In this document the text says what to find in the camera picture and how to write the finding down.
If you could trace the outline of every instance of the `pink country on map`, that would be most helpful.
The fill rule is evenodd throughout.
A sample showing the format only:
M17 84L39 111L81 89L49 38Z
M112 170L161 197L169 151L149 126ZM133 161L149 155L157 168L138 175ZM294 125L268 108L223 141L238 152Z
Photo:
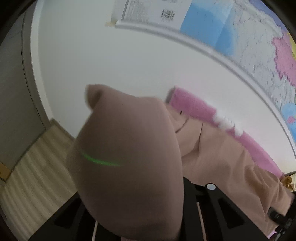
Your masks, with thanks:
M296 87L296 44L290 33L283 31L283 38L274 38L272 44L276 47L276 70L279 78L287 76L290 84Z

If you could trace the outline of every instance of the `brown fabric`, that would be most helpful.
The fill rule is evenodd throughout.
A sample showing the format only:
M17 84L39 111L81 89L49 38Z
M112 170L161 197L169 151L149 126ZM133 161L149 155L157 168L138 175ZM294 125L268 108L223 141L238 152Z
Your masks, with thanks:
M276 227L268 208L286 214L293 194L225 132L166 109L156 98L102 85L89 86L88 102L93 113L67 166L87 209L109 231L134 240L177 239L182 175L216 184L266 235Z

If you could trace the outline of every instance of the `gray door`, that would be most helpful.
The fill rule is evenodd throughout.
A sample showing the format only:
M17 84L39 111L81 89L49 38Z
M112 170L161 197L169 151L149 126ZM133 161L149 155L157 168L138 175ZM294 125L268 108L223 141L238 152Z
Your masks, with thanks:
M27 87L22 61L24 14L0 46L0 162L12 169L45 130Z

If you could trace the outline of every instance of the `baseboard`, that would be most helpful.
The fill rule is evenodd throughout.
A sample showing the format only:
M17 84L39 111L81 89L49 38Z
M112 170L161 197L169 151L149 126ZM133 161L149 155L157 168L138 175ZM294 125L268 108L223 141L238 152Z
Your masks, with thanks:
M63 133L65 133L66 136L68 136L72 141L75 140L75 138L67 132L54 118L50 120L51 125L56 125Z

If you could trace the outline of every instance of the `yellow crumpled object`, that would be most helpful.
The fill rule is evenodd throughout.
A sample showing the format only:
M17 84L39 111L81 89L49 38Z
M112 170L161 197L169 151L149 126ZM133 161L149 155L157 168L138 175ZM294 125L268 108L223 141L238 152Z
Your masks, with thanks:
M296 173L291 176L286 176L281 180L281 183L291 192L296 191Z

